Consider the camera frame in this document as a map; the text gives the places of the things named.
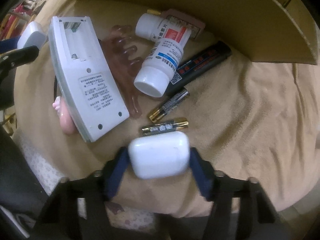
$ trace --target red label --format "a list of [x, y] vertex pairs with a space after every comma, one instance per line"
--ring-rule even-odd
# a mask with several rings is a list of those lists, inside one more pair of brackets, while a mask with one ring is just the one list
[[184, 35], [184, 33], [186, 32], [187, 28], [186, 27], [182, 27], [180, 33], [178, 34], [178, 37], [176, 38], [176, 42], [180, 43], [182, 36]]
[[171, 40], [175, 40], [176, 37], [178, 36], [178, 32], [173, 30], [173, 29], [168, 29], [168, 31], [165, 34], [165, 38], [171, 39]]

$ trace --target blue stripe on label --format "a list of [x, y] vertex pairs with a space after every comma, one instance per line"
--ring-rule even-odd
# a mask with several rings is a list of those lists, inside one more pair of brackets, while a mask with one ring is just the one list
[[176, 68], [178, 67], [178, 64], [173, 60], [173, 58], [169, 57], [166, 54], [163, 54], [161, 52], [158, 53], [159, 56], [165, 57], [167, 60], [169, 60]]

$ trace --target cardboard flap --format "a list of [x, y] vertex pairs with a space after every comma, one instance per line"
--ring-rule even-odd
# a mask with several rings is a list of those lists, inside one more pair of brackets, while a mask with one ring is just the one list
[[175, 8], [204, 21], [252, 61], [316, 64], [310, 41], [277, 0], [119, 0]]

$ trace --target white plastic bottle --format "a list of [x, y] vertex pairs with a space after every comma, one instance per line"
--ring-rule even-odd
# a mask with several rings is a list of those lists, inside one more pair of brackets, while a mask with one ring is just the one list
[[191, 30], [152, 14], [143, 14], [136, 35], [156, 41], [134, 80], [135, 87], [152, 97], [163, 96], [183, 56]]

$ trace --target brown cloth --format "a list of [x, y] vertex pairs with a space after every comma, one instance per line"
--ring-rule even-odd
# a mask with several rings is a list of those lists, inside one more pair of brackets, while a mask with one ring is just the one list
[[[48, 0], [36, 21], [45, 30], [53, 15], [90, 16], [98, 38], [115, 24], [133, 24], [146, 11], [138, 5], [102, 0]], [[214, 42], [209, 33], [189, 41], [184, 59]], [[151, 42], [138, 40], [136, 56], [145, 56]], [[166, 119], [186, 117], [190, 145], [215, 169], [231, 177], [257, 177], [277, 210], [289, 207], [315, 185], [320, 155], [315, 151], [318, 125], [316, 66], [252, 63], [233, 49], [225, 62], [188, 84], [191, 96]], [[49, 44], [38, 59], [19, 67], [15, 80], [18, 124], [43, 157], [72, 179], [101, 169], [121, 146], [141, 136], [148, 111], [159, 102], [140, 97], [143, 115], [127, 119], [95, 143], [79, 134], [66, 136], [52, 108], [54, 70]], [[210, 210], [191, 172], [163, 179], [141, 180], [129, 168], [114, 202], [168, 213], [203, 216]]]

